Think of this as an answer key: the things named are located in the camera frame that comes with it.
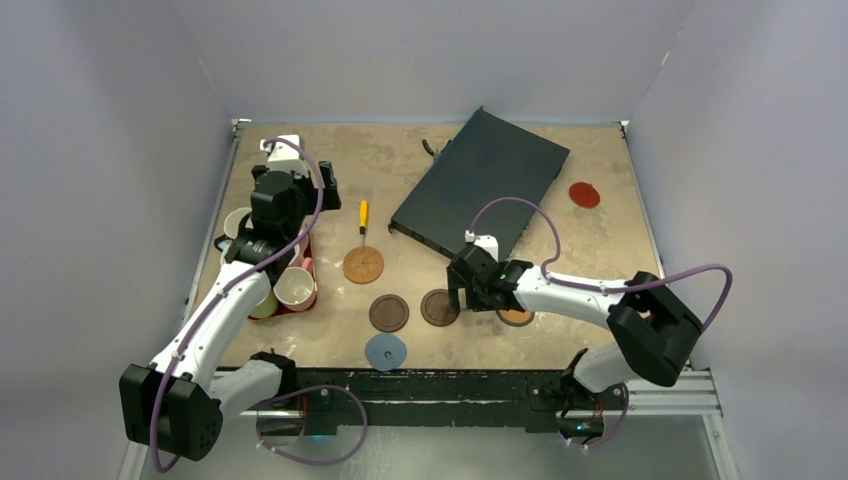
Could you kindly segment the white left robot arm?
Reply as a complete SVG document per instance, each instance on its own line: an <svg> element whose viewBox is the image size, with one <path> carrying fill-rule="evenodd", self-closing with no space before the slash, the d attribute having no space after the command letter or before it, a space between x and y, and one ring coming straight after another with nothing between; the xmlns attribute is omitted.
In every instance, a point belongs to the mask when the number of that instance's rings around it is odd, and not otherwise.
<svg viewBox="0 0 848 480"><path fill-rule="evenodd" d="M317 173L256 166L250 212L223 251L213 286L175 338L148 364L130 364L119 379L127 438L153 452L198 461L223 424L266 401L284 409L297 399L293 360L259 352L235 373L214 377L242 324L271 294L318 213L338 210L333 168Z"/></svg>

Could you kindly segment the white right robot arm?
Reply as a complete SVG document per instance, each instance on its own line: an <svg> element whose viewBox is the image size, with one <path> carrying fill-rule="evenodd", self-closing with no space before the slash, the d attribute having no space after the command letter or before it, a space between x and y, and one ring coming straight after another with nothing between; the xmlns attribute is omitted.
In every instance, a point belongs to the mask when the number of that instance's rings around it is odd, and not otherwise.
<svg viewBox="0 0 848 480"><path fill-rule="evenodd" d="M553 177L436 163L399 213L413 216L411 235L439 241L439 258L386 246L375 286L344 293L321 270L312 320L319 364L350 366L366 357L374 342L369 312L379 297L443 293L448 325L402 327L409 368L555 368L564 375L564 399L576 407L632 379L673 386L706 325L665 280L642 271L626 280L578 278L500 253L497 234L518 236L537 208L517 190L545 187Z"/></svg>

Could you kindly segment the red round coaster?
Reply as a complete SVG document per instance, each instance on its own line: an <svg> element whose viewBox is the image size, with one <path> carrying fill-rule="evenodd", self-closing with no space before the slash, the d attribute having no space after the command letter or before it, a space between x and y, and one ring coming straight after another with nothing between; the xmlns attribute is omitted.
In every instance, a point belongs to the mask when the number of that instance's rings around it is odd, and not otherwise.
<svg viewBox="0 0 848 480"><path fill-rule="evenodd" d="M586 182L575 182L568 189L571 201L584 209L596 208L601 201L599 192L595 187Z"/></svg>

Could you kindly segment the orange smiley coaster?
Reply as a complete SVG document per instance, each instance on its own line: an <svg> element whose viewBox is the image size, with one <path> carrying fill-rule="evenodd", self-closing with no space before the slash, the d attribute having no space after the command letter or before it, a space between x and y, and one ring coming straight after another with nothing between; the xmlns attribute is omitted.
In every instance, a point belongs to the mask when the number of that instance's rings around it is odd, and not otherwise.
<svg viewBox="0 0 848 480"><path fill-rule="evenodd" d="M512 327L527 326L535 318L534 312L519 310L497 310L496 315L503 323Z"/></svg>

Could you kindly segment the dark wooden coaster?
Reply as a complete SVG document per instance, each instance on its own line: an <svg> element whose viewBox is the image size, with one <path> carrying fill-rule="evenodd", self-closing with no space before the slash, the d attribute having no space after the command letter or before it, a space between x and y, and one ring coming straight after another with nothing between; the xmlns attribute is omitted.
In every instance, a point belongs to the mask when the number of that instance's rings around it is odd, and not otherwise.
<svg viewBox="0 0 848 480"><path fill-rule="evenodd" d="M420 312L429 324L436 327L451 325L459 317L459 313L452 310L449 294L445 289L427 292L421 300Z"/></svg>
<svg viewBox="0 0 848 480"><path fill-rule="evenodd" d="M381 332L392 333L403 328L409 318L407 302L395 294L377 297L369 307L369 321Z"/></svg>

